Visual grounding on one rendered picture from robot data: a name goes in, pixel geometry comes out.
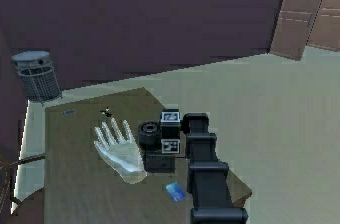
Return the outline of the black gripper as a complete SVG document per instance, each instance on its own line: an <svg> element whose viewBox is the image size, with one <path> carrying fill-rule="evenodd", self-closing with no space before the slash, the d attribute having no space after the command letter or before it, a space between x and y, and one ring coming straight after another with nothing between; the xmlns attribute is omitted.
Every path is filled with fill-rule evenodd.
<svg viewBox="0 0 340 224"><path fill-rule="evenodd" d="M142 151L146 172L175 172L175 158L162 153L161 130L158 122L146 121L138 126L138 144Z"/></svg>

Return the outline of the white hand statue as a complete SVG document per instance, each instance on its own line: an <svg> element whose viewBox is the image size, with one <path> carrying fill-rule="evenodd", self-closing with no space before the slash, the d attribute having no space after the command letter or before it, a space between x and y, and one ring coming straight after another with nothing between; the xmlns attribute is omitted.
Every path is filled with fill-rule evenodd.
<svg viewBox="0 0 340 224"><path fill-rule="evenodd" d="M143 158L127 120L122 121L121 131L115 118L110 125L102 121L94 132L97 139L94 147L103 161L116 171L128 184L137 184L147 177Z"/></svg>

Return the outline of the brown wooden table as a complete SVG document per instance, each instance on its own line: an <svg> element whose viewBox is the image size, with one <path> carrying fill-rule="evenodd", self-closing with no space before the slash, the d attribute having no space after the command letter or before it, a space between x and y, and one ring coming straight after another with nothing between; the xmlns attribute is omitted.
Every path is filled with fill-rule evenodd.
<svg viewBox="0 0 340 224"><path fill-rule="evenodd" d="M98 155L94 127L108 108L133 131L165 108L144 88L48 107L45 110L45 224L188 224L192 199L175 202L165 186L186 186L186 164L173 174L153 174L131 185ZM62 116L61 112L76 109Z"/></svg>

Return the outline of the grey mesh waste bin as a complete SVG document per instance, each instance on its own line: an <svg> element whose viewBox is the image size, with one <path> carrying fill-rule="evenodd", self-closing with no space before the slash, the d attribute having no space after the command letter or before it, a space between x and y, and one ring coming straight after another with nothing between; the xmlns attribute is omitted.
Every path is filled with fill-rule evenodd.
<svg viewBox="0 0 340 224"><path fill-rule="evenodd" d="M62 97L49 52L26 51L11 59L30 102L44 104Z"/></svg>

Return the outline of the brown wooden door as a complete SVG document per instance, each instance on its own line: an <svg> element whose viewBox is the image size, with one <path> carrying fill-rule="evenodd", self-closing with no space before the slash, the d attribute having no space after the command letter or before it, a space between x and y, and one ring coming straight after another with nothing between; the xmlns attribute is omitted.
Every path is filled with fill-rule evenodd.
<svg viewBox="0 0 340 224"><path fill-rule="evenodd" d="M322 0L283 0L270 53L299 61Z"/></svg>
<svg viewBox="0 0 340 224"><path fill-rule="evenodd" d="M307 45L340 51L340 0L322 0Z"/></svg>

